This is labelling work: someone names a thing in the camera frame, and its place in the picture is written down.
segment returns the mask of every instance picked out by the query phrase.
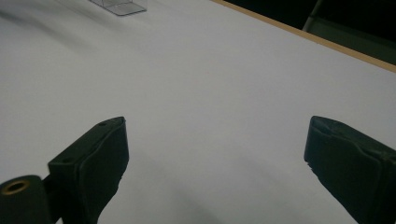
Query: metal grommet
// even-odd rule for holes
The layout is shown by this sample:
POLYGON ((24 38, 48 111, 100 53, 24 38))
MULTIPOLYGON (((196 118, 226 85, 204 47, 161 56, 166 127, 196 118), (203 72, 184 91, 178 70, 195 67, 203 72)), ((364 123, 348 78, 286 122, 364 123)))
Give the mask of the metal grommet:
POLYGON ((16 180, 7 184, 4 188, 2 188, 1 193, 4 195, 16 194, 18 192, 23 191, 24 189, 27 189, 29 185, 30 182, 28 180, 24 180, 24 179, 16 180))

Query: wooden table edge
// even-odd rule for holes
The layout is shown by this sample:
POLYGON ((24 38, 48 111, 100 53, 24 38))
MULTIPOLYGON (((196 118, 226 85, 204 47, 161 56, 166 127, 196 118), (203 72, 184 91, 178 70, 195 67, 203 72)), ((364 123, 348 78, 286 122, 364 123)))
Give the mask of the wooden table edge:
POLYGON ((276 26, 278 28, 281 28, 283 30, 291 32, 291 33, 293 33, 295 35, 301 36, 301 37, 303 37, 305 39, 311 40, 311 41, 313 41, 315 43, 318 43, 318 44, 320 44, 322 46, 325 46, 327 48, 337 50, 339 52, 345 53, 346 55, 354 57, 356 59, 362 60, 364 62, 373 64, 375 66, 387 69, 390 72, 396 73, 396 65, 393 65, 391 63, 386 63, 386 62, 381 61, 381 60, 379 60, 377 58, 373 58, 373 57, 368 56, 366 54, 360 53, 360 52, 358 52, 358 51, 356 51, 354 49, 349 49, 349 48, 346 48, 346 47, 344 47, 342 45, 333 43, 332 41, 329 41, 329 40, 323 39, 321 37, 318 37, 316 35, 311 35, 311 34, 305 32, 305 31, 296 29, 296 28, 291 27, 291 26, 289 26, 289 25, 287 25, 285 23, 282 23, 280 21, 272 20, 272 19, 270 19, 268 17, 265 17, 263 15, 255 13, 255 12, 252 12, 252 11, 250 11, 248 9, 243 8, 243 7, 236 6, 236 5, 232 4, 232 3, 229 3, 229 2, 226 2, 226 1, 223 1, 223 0, 212 0, 212 1, 215 2, 215 3, 221 4, 221 5, 225 6, 225 7, 229 7, 231 9, 233 9, 233 10, 236 10, 236 11, 239 11, 241 13, 244 13, 246 15, 249 15, 250 17, 253 17, 253 18, 257 19, 257 20, 267 22, 267 23, 269 23, 271 25, 274 25, 274 26, 276 26))

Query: table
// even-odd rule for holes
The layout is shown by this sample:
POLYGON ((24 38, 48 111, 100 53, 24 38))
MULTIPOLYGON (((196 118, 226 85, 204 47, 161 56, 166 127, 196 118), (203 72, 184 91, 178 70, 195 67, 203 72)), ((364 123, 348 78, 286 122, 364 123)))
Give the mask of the table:
POLYGON ((124 116, 99 223, 355 223, 303 160, 309 119, 396 148, 396 76, 211 1, 0 3, 0 182, 124 116))

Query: white surface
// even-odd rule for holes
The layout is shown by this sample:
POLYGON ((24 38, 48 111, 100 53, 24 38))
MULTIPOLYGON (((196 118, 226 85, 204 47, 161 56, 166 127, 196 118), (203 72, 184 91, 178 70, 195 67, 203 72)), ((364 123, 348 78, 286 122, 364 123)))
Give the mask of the white surface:
POLYGON ((309 119, 396 148, 395 74, 210 1, 62 2, 0 2, 0 182, 123 115, 131 160, 99 223, 355 223, 303 160, 309 119))

